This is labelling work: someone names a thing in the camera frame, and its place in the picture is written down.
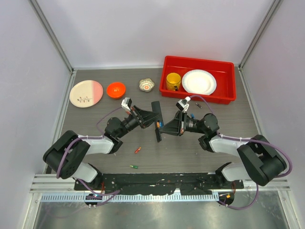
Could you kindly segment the black remote control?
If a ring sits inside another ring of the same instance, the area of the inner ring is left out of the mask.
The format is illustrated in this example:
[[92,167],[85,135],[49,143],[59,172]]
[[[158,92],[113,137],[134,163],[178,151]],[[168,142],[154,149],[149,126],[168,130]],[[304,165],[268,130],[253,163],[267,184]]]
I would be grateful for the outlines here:
[[160,102],[159,101],[151,102],[151,106],[152,106],[152,111],[158,114],[158,117],[154,120],[154,125],[155,125],[156,140],[159,143],[162,140],[162,136],[159,130],[160,128],[157,127],[157,122],[163,122]]

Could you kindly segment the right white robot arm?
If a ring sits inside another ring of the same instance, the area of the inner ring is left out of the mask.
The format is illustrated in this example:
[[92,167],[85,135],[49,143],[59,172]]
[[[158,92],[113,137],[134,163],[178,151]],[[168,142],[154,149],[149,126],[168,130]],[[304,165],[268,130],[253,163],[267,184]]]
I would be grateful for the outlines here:
[[160,127],[162,134],[181,136],[184,132],[202,134],[198,139],[201,148],[212,153],[230,154],[240,158],[240,164],[226,163],[216,170],[216,185],[227,188],[235,180],[251,179],[265,186],[274,178],[292,171],[291,160],[278,147],[262,135],[252,138],[235,138],[218,133],[218,120],[206,114],[201,120],[178,111],[173,120]]

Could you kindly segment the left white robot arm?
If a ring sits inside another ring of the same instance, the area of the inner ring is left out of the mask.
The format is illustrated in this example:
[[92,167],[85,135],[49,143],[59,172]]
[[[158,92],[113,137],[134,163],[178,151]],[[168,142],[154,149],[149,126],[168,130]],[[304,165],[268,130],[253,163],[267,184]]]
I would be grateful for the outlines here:
[[102,173],[93,165],[84,163],[89,154],[114,154],[122,146],[121,138],[137,127],[145,129],[160,120],[161,108],[152,104],[152,111],[132,106],[123,120],[112,117],[100,136],[78,135],[66,131],[43,155],[43,161],[57,173],[57,178],[74,178],[90,190],[102,184]]

